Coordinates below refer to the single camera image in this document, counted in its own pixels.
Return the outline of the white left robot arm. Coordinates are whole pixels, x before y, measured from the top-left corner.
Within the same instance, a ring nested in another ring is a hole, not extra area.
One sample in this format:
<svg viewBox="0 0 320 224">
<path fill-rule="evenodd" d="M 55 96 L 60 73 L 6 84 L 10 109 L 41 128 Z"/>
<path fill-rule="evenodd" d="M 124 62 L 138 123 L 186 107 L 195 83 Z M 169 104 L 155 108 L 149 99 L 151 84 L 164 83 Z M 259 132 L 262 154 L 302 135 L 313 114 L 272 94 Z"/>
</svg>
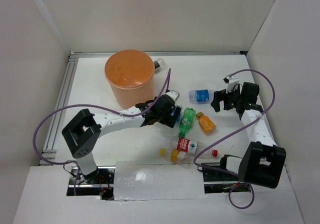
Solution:
<svg viewBox="0 0 320 224">
<path fill-rule="evenodd" d="M 173 128 L 181 113 L 181 107 L 176 105 L 179 96 L 176 91 L 168 91 L 154 100 L 115 113 L 93 114 L 87 108 L 80 110 L 63 128 L 62 135 L 77 162 L 81 178 L 87 184 L 96 184 L 102 176 L 92 154 L 98 138 L 155 123 Z"/>
</svg>

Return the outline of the small blue label bottle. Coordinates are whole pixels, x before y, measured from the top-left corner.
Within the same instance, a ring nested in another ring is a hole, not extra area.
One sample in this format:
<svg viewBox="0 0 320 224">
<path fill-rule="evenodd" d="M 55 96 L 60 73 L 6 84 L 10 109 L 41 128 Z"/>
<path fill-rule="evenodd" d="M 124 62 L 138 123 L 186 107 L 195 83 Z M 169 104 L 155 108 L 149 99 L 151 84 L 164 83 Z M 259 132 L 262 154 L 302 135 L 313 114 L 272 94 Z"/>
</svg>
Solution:
<svg viewBox="0 0 320 224">
<path fill-rule="evenodd" d="M 176 123 L 179 121 L 181 116 L 182 107 L 180 105 L 176 105 L 170 114 L 170 121 Z"/>
</svg>

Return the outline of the clear bottle yellow cap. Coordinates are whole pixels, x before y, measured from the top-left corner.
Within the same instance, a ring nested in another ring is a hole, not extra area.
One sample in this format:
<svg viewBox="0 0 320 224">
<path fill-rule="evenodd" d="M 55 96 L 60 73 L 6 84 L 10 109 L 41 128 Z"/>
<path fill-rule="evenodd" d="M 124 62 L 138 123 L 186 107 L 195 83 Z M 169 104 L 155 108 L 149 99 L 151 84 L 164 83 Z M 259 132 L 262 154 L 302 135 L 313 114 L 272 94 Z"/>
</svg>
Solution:
<svg viewBox="0 0 320 224">
<path fill-rule="evenodd" d="M 166 161 L 179 165 L 188 164 L 192 159 L 188 153 L 171 148 L 160 148 L 159 155 Z"/>
</svg>

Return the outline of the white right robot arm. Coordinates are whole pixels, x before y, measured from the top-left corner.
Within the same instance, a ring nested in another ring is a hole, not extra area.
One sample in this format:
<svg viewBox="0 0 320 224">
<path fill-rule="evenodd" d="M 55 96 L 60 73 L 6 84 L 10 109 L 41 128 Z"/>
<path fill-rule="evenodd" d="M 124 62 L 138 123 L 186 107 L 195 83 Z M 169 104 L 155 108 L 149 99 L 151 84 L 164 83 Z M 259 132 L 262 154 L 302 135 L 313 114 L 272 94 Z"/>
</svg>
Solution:
<svg viewBox="0 0 320 224">
<path fill-rule="evenodd" d="M 246 128 L 249 139 L 243 157 L 224 155 L 220 160 L 218 174 L 230 180 L 235 174 L 241 182 L 274 189 L 278 186 L 286 159 L 284 148 L 277 146 L 263 119 L 263 108 L 257 104 L 260 87 L 244 82 L 242 89 L 235 84 L 232 89 L 215 91 L 211 106 L 216 112 L 235 109 L 243 125 L 257 122 Z"/>
</svg>

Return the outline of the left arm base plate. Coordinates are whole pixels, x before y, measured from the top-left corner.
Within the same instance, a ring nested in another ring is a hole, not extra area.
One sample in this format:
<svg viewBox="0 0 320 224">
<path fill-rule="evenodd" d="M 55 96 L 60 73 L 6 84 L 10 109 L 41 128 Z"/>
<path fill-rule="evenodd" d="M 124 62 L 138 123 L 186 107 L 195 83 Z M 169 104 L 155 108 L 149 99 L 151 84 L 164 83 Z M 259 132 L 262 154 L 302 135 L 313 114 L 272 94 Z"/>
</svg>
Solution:
<svg viewBox="0 0 320 224">
<path fill-rule="evenodd" d="M 78 168 L 73 166 L 66 170 L 69 174 L 66 195 L 68 197 L 97 196 L 101 200 L 114 199 L 114 178 L 116 166 L 99 166 L 98 174 L 85 178 Z"/>
</svg>

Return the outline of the clear bottle blue label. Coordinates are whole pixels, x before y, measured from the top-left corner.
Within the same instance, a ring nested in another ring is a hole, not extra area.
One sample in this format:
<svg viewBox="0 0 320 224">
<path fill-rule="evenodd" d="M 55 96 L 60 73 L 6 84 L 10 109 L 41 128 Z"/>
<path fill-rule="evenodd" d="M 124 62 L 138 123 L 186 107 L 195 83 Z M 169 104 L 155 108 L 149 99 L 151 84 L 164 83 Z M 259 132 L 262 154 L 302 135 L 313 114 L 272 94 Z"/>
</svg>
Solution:
<svg viewBox="0 0 320 224">
<path fill-rule="evenodd" d="M 189 101 L 192 104 L 209 104 L 214 99 L 214 92 L 211 89 L 190 90 L 188 92 Z"/>
</svg>

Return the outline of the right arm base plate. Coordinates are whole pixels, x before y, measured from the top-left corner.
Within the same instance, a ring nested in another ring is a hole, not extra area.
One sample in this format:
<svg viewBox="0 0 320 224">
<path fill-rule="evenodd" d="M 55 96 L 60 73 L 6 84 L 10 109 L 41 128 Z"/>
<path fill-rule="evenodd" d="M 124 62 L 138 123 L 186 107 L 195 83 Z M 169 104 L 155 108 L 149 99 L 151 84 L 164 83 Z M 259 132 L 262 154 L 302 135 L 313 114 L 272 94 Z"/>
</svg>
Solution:
<svg viewBox="0 0 320 224">
<path fill-rule="evenodd" d="M 233 187 L 238 186 L 238 179 L 228 173 L 204 167 L 197 167 L 202 173 L 205 194 L 228 193 Z"/>
</svg>

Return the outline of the orange juice bottle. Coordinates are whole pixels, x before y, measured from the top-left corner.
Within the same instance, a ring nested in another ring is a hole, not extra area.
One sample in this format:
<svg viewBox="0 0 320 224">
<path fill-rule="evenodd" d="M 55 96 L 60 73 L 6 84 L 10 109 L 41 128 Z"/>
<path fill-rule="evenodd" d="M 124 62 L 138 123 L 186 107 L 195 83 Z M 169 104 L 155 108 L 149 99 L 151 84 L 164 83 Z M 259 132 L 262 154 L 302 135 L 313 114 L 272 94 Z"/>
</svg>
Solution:
<svg viewBox="0 0 320 224">
<path fill-rule="evenodd" d="M 215 131 L 216 125 L 209 119 L 208 116 L 204 115 L 202 112 L 198 112 L 196 114 L 196 118 L 198 120 L 198 123 L 199 123 L 202 131 L 207 136 L 212 134 Z"/>
</svg>

